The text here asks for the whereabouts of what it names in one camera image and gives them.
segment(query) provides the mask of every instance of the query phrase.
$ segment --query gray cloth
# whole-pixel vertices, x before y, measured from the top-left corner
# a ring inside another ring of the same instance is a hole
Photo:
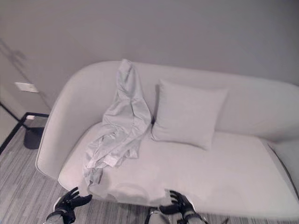
[[[88,186],[99,184],[103,168],[138,158],[140,142],[151,122],[134,65],[122,60],[113,104],[103,116],[97,138],[86,149],[83,175]]]

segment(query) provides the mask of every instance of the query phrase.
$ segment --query gray carpet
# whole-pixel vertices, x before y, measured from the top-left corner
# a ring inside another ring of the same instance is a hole
[[[44,120],[34,120],[40,126]],[[57,198],[66,193],[58,182],[35,168],[37,150],[23,146],[21,128],[0,155],[0,224],[42,224]],[[77,208],[76,224],[143,224],[148,208],[92,200]],[[220,224],[225,216],[203,214],[210,224]],[[229,224],[299,224],[296,221],[259,220],[230,217]]]

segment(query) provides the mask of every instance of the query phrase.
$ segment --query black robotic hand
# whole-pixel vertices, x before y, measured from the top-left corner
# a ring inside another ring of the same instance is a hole
[[[89,203],[92,199],[92,195],[88,195],[85,197],[78,196],[79,191],[78,187],[75,187],[68,193],[66,193],[64,196],[60,198],[60,200],[55,205],[55,210],[53,213],[49,214],[47,219],[53,215],[61,215],[64,220],[64,224],[71,224],[75,222],[75,212],[74,209],[76,207],[85,205]]]
[[[159,209],[162,213],[166,215],[182,213],[185,214],[188,211],[194,211],[193,205],[188,201],[185,195],[178,193],[174,190],[170,190],[170,197],[172,205],[160,206]]]

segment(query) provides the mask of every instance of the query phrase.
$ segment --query sofa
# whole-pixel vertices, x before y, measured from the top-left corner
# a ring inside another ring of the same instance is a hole
[[[145,206],[169,204],[167,189],[191,199],[196,211],[274,219],[299,218],[295,189],[268,143],[299,137],[299,87],[256,77],[134,63],[144,98],[157,116],[160,79],[197,88],[226,88],[211,150],[157,142],[145,134],[138,159],[107,167],[87,187],[86,146],[113,101],[120,62],[89,65],[64,86],[50,113],[36,168],[67,190],[99,200]]]

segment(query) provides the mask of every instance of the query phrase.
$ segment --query sofa armrest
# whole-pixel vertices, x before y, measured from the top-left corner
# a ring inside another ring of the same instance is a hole
[[[115,92],[113,67],[83,68],[64,86],[50,113],[36,158],[41,173],[58,179],[68,155],[84,132],[100,122]]]

